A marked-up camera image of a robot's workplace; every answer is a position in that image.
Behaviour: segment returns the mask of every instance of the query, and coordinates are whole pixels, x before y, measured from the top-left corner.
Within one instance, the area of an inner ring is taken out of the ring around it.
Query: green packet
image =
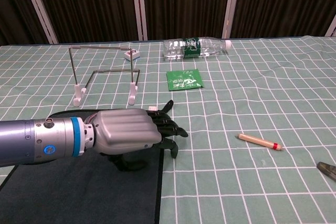
[[[198,69],[167,72],[168,89],[184,90],[202,88],[203,82]]]

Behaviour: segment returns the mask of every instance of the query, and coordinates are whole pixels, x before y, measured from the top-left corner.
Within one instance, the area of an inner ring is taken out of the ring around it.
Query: robotic arm
[[[170,149],[176,158],[178,146],[167,137],[188,134],[167,115],[172,105],[170,101],[161,111],[102,110],[84,121],[73,117],[0,122],[0,167],[77,157],[89,148],[108,156],[119,170],[142,168],[145,164],[126,162],[122,154],[150,147]]]

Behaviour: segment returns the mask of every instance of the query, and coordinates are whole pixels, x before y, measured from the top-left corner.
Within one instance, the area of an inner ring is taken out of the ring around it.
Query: green bottle label
[[[184,58],[198,57],[201,54],[201,44],[197,37],[184,39]]]

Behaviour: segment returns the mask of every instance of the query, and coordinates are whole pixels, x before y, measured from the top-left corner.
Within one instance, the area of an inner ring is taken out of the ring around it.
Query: table
[[[336,183],[316,168],[336,164],[336,38],[233,40],[225,54],[183,62],[164,61],[160,41],[103,45],[141,52],[135,105],[129,73],[106,73],[80,108],[161,108],[172,99],[170,116],[189,133],[174,138],[177,159],[165,152],[160,223],[336,222]],[[82,85],[92,70],[128,67],[117,50],[78,50],[74,61]],[[204,88],[168,91],[167,71],[195,68]],[[0,120],[75,109],[74,82],[67,45],[0,47]],[[0,182],[10,170],[0,169]]]

